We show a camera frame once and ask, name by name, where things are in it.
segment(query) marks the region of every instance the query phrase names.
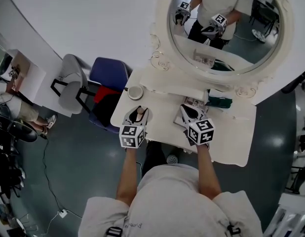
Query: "white t-shirt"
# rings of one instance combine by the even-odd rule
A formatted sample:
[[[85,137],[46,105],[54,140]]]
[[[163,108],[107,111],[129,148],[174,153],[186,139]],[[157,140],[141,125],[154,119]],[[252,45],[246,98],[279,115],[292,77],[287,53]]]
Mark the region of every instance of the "white t-shirt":
[[[202,0],[198,8],[197,20],[203,27],[209,26],[211,17],[216,14],[227,16],[234,9],[251,15],[253,0]],[[222,36],[224,40],[231,40],[236,29],[236,23],[226,27]]]
[[[0,104],[6,103],[11,111],[12,118],[16,119],[21,110],[22,100],[17,96],[6,93],[6,83],[0,81]]]
[[[146,173],[130,207],[108,197],[90,198],[78,236],[103,237],[110,227],[120,227],[123,237],[223,237],[230,224],[242,237],[263,236],[244,191],[212,201],[198,192],[197,169],[174,164]]]

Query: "mirror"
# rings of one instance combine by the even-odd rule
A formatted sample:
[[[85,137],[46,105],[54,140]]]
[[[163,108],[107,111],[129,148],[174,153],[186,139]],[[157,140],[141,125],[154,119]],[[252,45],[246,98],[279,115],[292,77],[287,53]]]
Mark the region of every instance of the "mirror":
[[[212,74],[254,69],[275,50],[280,23],[276,0],[172,0],[169,11],[178,51]]]

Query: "red cloth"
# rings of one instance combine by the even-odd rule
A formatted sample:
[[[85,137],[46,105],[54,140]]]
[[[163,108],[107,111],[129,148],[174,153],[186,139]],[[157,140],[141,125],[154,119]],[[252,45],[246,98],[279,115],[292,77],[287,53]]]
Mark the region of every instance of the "red cloth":
[[[98,89],[97,94],[93,98],[93,101],[95,103],[99,103],[105,96],[110,95],[110,94],[121,94],[121,92],[106,88],[101,85],[100,88]]]

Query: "power outlet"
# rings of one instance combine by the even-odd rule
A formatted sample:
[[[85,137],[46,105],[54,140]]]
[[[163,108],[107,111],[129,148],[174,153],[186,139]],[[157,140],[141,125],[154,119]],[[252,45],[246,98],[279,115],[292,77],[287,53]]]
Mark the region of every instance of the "power outlet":
[[[63,209],[59,212],[59,216],[61,216],[62,218],[64,218],[67,214],[68,214],[68,212],[65,209]]]

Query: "white cup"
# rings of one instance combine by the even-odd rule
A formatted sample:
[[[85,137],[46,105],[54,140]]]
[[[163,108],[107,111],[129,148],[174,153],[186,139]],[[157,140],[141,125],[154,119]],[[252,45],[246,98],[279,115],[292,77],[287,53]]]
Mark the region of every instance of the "white cup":
[[[139,100],[142,98],[144,91],[140,86],[132,86],[128,88],[128,97],[132,100]]]

